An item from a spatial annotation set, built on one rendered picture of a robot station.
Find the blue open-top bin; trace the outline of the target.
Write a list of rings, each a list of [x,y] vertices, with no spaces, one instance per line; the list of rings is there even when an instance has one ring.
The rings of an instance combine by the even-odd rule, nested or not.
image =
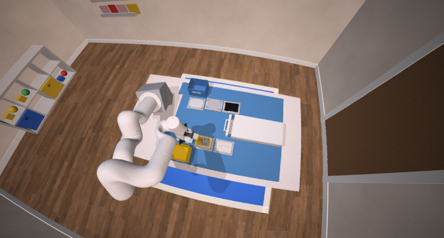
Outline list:
[[[187,89],[189,95],[206,98],[209,90],[209,81],[199,78],[191,78]]]

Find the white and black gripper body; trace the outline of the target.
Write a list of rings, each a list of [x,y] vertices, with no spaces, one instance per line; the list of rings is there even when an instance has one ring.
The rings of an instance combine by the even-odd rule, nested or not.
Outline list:
[[[185,126],[184,126],[185,127]],[[185,127],[185,132],[187,132],[187,127]],[[185,139],[185,136],[184,136],[184,134],[183,135],[180,135],[180,136],[178,136],[178,135],[175,135],[176,137],[177,137],[177,139],[181,139],[181,140],[184,140]]]

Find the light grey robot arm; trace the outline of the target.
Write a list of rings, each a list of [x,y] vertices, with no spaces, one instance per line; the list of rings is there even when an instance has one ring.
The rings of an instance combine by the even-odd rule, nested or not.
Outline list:
[[[198,134],[185,132],[185,127],[178,117],[170,116],[161,120],[155,135],[159,141],[147,165],[133,163],[136,146],[141,143],[143,134],[140,124],[147,122],[153,112],[161,108],[160,98],[146,92],[140,96],[140,104],[132,110],[122,111],[117,118],[123,139],[115,147],[113,159],[104,161],[97,169],[97,176],[105,189],[116,200],[127,200],[134,193],[135,187],[148,188],[162,181],[170,163],[176,145],[176,139],[164,132],[198,140]]]

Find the blue bench mat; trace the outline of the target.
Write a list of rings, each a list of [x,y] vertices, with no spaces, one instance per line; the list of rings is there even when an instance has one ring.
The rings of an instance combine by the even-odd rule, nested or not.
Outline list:
[[[190,97],[206,101],[207,98],[212,98],[223,100],[223,103],[224,101],[237,102],[240,103],[239,115],[283,123],[284,99],[212,86],[209,86],[207,97],[204,98],[189,95],[188,85],[189,83],[186,82],[181,85],[179,94],[182,94],[182,98],[175,116],[183,125],[187,123],[193,133],[215,138],[214,145],[216,139],[235,142],[233,154],[229,156],[213,152],[214,145],[212,152],[196,149],[194,148],[195,140],[193,140],[192,143],[182,143],[192,148],[188,163],[170,160],[218,172],[279,182],[282,146],[275,147],[236,140],[232,139],[231,135],[225,137],[225,121],[229,119],[230,114],[222,112],[223,107],[221,112],[217,112],[204,109],[205,105],[203,111],[189,109],[187,106]]]

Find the yellow open-top bin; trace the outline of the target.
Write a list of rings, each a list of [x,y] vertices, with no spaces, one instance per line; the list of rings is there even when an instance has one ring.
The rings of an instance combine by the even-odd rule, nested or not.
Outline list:
[[[179,146],[177,144],[175,145],[175,149],[172,154],[172,159],[188,163],[192,148],[189,145],[186,145],[188,147],[185,147],[184,144],[181,145],[183,146]]]

